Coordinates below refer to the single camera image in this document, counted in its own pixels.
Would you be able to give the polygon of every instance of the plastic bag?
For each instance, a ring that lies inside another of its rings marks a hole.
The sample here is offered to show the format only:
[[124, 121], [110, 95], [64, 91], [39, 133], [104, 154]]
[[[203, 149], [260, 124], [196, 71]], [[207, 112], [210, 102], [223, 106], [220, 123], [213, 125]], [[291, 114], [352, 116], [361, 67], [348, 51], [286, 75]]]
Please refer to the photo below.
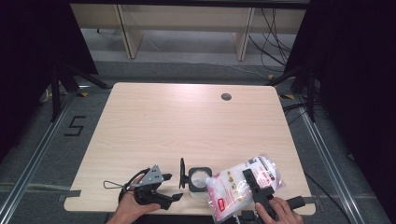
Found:
[[250, 187], [242, 173], [246, 169], [251, 169], [262, 189], [272, 186], [277, 190], [285, 186], [275, 164], [265, 155], [213, 175], [206, 184], [215, 223], [227, 220], [234, 212], [253, 202]]

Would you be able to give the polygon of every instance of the hand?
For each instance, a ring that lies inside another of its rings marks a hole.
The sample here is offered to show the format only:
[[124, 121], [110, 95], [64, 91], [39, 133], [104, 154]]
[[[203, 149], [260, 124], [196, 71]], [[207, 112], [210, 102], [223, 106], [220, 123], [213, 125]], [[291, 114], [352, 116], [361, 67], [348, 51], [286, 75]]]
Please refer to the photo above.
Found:
[[[144, 175], [140, 175], [134, 180], [134, 184], [138, 183]], [[107, 224], [131, 224], [142, 215], [159, 210], [161, 206], [157, 203], [151, 203], [147, 205], [140, 205], [134, 199], [134, 188], [130, 187], [127, 192], [124, 193], [122, 199], [117, 207], [113, 217], [107, 222]]]
[[275, 197], [274, 199], [269, 201], [271, 207], [276, 212], [279, 221], [273, 220], [270, 215], [268, 215], [265, 208], [260, 204], [256, 203], [256, 210], [265, 224], [272, 224], [272, 223], [288, 223], [288, 224], [303, 224], [303, 218], [300, 217], [297, 213], [291, 211], [289, 204], [280, 198]]

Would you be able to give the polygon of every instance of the gray floor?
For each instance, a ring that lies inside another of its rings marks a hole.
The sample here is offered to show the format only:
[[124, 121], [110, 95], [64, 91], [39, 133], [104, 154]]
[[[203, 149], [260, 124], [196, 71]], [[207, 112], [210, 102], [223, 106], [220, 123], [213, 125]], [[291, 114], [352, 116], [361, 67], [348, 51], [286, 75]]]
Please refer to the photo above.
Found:
[[[262, 61], [271, 68], [282, 69], [279, 63], [261, 54], [249, 43], [243, 62], [236, 60], [233, 38], [224, 33], [194, 32], [146, 32], [140, 49], [133, 60], [126, 58], [120, 33], [113, 30], [83, 30], [92, 57], [99, 70], [99, 78], [108, 84], [118, 81], [134, 82], [184, 82], [262, 85], [268, 82], [268, 75], [280, 76], [280, 72], [269, 71]], [[258, 43], [263, 43], [261, 34], [252, 35]], [[292, 46], [294, 35], [280, 35], [287, 46]], [[266, 49], [279, 60], [276, 48]], [[94, 87], [85, 80], [78, 80], [87, 92], [86, 97], [63, 96], [72, 99], [67, 113], [60, 123], [50, 146], [40, 162], [32, 181], [15, 210], [10, 223], [105, 223], [108, 213], [69, 213], [64, 210], [64, 195], [73, 183], [79, 164], [90, 142], [92, 133], [106, 104], [110, 90]], [[277, 86], [279, 94], [290, 94], [291, 80]], [[296, 104], [295, 100], [282, 99], [281, 104]], [[381, 205], [364, 179], [359, 167], [346, 157], [347, 148], [338, 136], [335, 127], [320, 106], [315, 108], [320, 134], [330, 150], [337, 168], [356, 201], [365, 223], [390, 223]], [[287, 115], [304, 170], [310, 174], [329, 194], [341, 204], [334, 185], [324, 167], [317, 146], [304, 123], [299, 109]], [[0, 200], [4, 200], [16, 183], [42, 136], [50, 125], [51, 101], [44, 102], [27, 125], [20, 143], [12, 148], [0, 165]], [[74, 116], [86, 116], [76, 123], [84, 129], [79, 137], [67, 137]], [[312, 217], [305, 217], [305, 223], [347, 223], [342, 213], [329, 198], [310, 180], [313, 195], [318, 195], [322, 206]], [[161, 221], [150, 217], [146, 223], [180, 223], [180, 217]]]

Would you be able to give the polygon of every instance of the floor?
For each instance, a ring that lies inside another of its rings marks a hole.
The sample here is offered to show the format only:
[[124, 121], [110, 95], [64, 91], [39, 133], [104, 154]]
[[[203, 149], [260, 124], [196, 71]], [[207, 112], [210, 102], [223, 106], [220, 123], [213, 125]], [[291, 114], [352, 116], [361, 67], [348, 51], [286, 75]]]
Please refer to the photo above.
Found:
[[[164, 64], [177, 63], [181, 67], [178, 69], [183, 69], [183, 66], [197, 66], [204, 70], [219, 67], [235, 70], [246, 74], [246, 76], [252, 76], [264, 81], [267, 81], [269, 75], [278, 76], [281, 72], [266, 69], [266, 72], [262, 73], [261, 70], [255, 69], [262, 69], [265, 65], [271, 69], [282, 70], [280, 63], [273, 60], [270, 56], [262, 56], [251, 42], [248, 44], [245, 60], [238, 62], [231, 34], [169, 31], [145, 32], [136, 57], [133, 60], [129, 60], [126, 58], [119, 31], [100, 30], [97, 33], [96, 30], [83, 29], [82, 33], [86, 38], [98, 69], [108, 68], [110, 63], [123, 63], [123, 66], [131, 66], [131, 68], [146, 64], [149, 68], [144, 69], [155, 70], [157, 68], [156, 70], [158, 70], [164, 67]], [[259, 46], [264, 43], [265, 39], [262, 34], [253, 34], [251, 37]], [[291, 48], [295, 35], [279, 35], [278, 38], [284, 45]], [[283, 62], [278, 48], [266, 47], [265, 50], [277, 60]], [[112, 70], [104, 69], [102, 71], [106, 73], [106, 78], [110, 82], [116, 81], [120, 76], [120, 74], [114, 74], [114, 77], [111, 77]], [[79, 138], [80, 140], [78, 141], [80, 142], [74, 143], [86, 146], [89, 144], [90, 132], [92, 134], [95, 122], [100, 118], [100, 108], [105, 105], [109, 91], [87, 87], [90, 84], [84, 81], [79, 82], [79, 84], [83, 90], [89, 92], [94, 98], [92, 101], [95, 102], [95, 105], [90, 106], [99, 108], [92, 111], [92, 116], [90, 117], [92, 118], [91, 126], [87, 125], [84, 127], [87, 130], [87, 136]], [[290, 91], [287, 88], [289, 84], [290, 80], [286, 81], [283, 86], [279, 85], [279, 94], [289, 94]], [[65, 102], [67, 102], [68, 97], [70, 98], [70, 95], [64, 97]], [[304, 100], [304, 98], [296, 97], [297, 99], [294, 100], [282, 99], [281, 103], [286, 106], [298, 103], [299, 100]], [[42, 136], [45, 136], [46, 132], [50, 130], [48, 123], [48, 117], [50, 117], [51, 113], [50, 104], [46, 104], [48, 99], [44, 94], [43, 106], [36, 111], [37, 119], [31, 120], [28, 125], [30, 128], [26, 130], [25, 137], [20, 145], [10, 151], [0, 166], [0, 200], [2, 202], [5, 202], [5, 199], [9, 199], [8, 194], [14, 184], [20, 180], [20, 176], [26, 173], [26, 170], [24, 170], [26, 164], [29, 163], [32, 155], [35, 155], [37, 146], [43, 144]], [[87, 108], [86, 104], [83, 98], [76, 97], [70, 103], [69, 111], [77, 114], [82, 113], [83, 108]], [[316, 115], [318, 119], [315, 124], [309, 121], [305, 112], [301, 109], [294, 109], [287, 115], [290, 132], [304, 169], [309, 172], [309, 176], [314, 177], [314, 181], [319, 182], [330, 193], [330, 195], [325, 195], [323, 190], [307, 177], [311, 192], [318, 199], [318, 206], [317, 212], [312, 217], [304, 218], [305, 223], [347, 223], [343, 214], [334, 206], [328, 196], [331, 196], [341, 204], [352, 223], [390, 223], [359, 168], [353, 160], [346, 157], [347, 148], [337, 135], [337, 131], [332, 126], [326, 112], [321, 108], [317, 108]], [[61, 125], [60, 130], [62, 130], [63, 126], [67, 128], [67, 122], [62, 120], [59, 122]], [[314, 141], [312, 136], [319, 136], [319, 140]], [[63, 145], [63, 147], [68, 148], [67, 143], [60, 142], [62, 140], [57, 136], [48, 140], [54, 146]], [[32, 172], [36, 174], [31, 177], [30, 184], [25, 189], [22, 189], [22, 197], [17, 201], [17, 207], [8, 211], [13, 213], [13, 216], [8, 221], [2, 221], [2, 223], [106, 222], [108, 217], [111, 216], [110, 214], [71, 214], [63, 209], [64, 193], [70, 188], [78, 163], [84, 155], [84, 147], [82, 147], [82, 150], [73, 148], [73, 145], [69, 147], [69, 149], [64, 151], [54, 152], [49, 149], [45, 152], [45, 155], [32, 169]], [[76, 163], [71, 165], [68, 161], [75, 161]], [[62, 167], [67, 167], [67, 169], [63, 168], [67, 172], [60, 171], [59, 169]], [[148, 218], [145, 223], [155, 222], [155, 219], [149, 220]]]

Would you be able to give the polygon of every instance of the wooden table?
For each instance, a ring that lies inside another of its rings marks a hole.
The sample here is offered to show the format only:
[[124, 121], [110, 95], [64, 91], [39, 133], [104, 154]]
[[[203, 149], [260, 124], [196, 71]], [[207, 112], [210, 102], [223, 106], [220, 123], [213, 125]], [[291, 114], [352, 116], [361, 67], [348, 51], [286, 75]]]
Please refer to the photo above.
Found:
[[[225, 101], [223, 93], [232, 99]], [[214, 174], [262, 153], [277, 165], [286, 187], [275, 196], [311, 196], [276, 90], [264, 86], [118, 83], [114, 86], [71, 190], [67, 211], [114, 212], [119, 189], [105, 180], [126, 183], [142, 169], [158, 164], [172, 174], [159, 192], [183, 192], [169, 210], [154, 214], [211, 215], [205, 199], [178, 188], [179, 162], [186, 173], [207, 166]], [[312, 215], [315, 206], [296, 210]]]

